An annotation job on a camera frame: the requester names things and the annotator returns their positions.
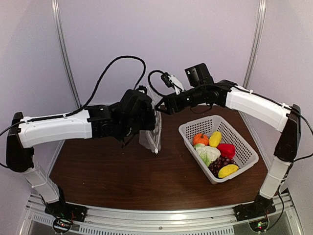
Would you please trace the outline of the clear polka dot zip bag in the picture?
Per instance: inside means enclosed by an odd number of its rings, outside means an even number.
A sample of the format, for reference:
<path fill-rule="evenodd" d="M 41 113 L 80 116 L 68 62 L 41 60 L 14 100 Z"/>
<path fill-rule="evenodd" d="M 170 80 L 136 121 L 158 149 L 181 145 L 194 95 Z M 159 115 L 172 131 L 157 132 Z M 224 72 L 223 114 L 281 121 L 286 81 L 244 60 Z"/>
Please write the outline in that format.
<path fill-rule="evenodd" d="M 161 97 L 157 95 L 150 86 L 147 86 L 147 95 L 152 99 L 152 116 L 150 123 L 153 127 L 150 130 L 142 130 L 139 132 L 139 143 L 149 149 L 152 153 L 158 154 L 161 151 L 161 131 L 162 117 L 161 112 L 155 109 L 155 106 L 160 101 Z"/>

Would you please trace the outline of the white toy cauliflower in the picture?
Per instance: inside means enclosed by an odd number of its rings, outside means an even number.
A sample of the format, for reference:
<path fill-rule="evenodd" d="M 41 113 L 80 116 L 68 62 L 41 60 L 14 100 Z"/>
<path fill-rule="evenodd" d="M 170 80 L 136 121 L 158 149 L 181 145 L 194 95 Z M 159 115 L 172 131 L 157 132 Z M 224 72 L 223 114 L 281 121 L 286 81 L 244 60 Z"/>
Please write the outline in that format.
<path fill-rule="evenodd" d="M 208 145 L 196 144 L 194 145 L 194 149 L 207 167 L 221 156 L 217 148 Z"/>

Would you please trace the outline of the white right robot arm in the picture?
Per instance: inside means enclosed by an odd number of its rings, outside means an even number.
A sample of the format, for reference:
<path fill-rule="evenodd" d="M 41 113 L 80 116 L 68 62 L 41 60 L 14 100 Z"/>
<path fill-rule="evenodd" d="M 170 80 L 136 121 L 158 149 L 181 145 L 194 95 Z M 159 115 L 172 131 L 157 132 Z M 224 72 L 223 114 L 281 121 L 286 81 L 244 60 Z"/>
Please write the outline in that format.
<path fill-rule="evenodd" d="M 192 87 L 189 90 L 185 90 L 175 76 L 161 72 L 161 80 L 175 92 L 162 96 L 155 106 L 157 111 L 172 115 L 187 107 L 215 104 L 257 118 L 281 133 L 270 170 L 250 204 L 253 215 L 261 216 L 272 205 L 271 200 L 286 180 L 297 155 L 301 138 L 300 107 L 278 103 L 229 80 L 214 82 L 204 63 L 185 69 L 185 73 Z"/>

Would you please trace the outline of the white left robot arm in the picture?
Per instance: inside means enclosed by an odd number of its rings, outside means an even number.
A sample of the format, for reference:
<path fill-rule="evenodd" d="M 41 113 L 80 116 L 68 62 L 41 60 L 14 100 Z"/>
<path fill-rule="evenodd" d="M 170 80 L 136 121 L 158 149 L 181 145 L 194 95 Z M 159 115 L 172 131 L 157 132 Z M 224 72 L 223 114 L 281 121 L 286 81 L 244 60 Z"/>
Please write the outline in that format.
<path fill-rule="evenodd" d="M 66 217 L 70 206 L 64 202 L 60 188 L 33 160 L 34 146 L 106 137 L 124 142 L 126 137 L 141 130 L 153 130 L 155 123 L 152 99 L 141 90 L 127 90 L 117 103 L 87 106 L 72 115 L 33 118 L 24 117 L 21 112 L 15 113 L 6 140 L 6 165 L 13 172 L 23 174 L 59 217 Z"/>

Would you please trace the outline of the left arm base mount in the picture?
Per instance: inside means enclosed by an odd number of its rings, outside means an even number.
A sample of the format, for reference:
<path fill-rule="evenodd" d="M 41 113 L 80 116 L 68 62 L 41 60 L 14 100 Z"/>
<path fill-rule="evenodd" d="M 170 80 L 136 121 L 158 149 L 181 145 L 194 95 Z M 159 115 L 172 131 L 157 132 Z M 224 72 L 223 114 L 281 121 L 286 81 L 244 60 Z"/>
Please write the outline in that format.
<path fill-rule="evenodd" d="M 88 208 L 74 204 L 59 203 L 45 204 L 45 213 L 54 217 L 52 222 L 53 230 L 58 234 L 69 232 L 73 227 L 74 222 L 84 222 Z"/>

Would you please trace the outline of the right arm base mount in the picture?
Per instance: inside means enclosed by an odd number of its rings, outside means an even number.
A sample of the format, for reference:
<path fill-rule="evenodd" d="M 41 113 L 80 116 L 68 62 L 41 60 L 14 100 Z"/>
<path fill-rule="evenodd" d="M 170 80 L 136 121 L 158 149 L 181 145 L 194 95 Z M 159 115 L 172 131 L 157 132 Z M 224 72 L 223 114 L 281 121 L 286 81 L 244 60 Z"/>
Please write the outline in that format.
<path fill-rule="evenodd" d="M 276 208 L 273 204 L 264 207 L 261 203 L 251 202 L 234 207 L 237 221 L 248 221 L 249 227 L 256 233 L 267 231 L 269 228 L 268 216 L 274 212 L 276 212 Z"/>

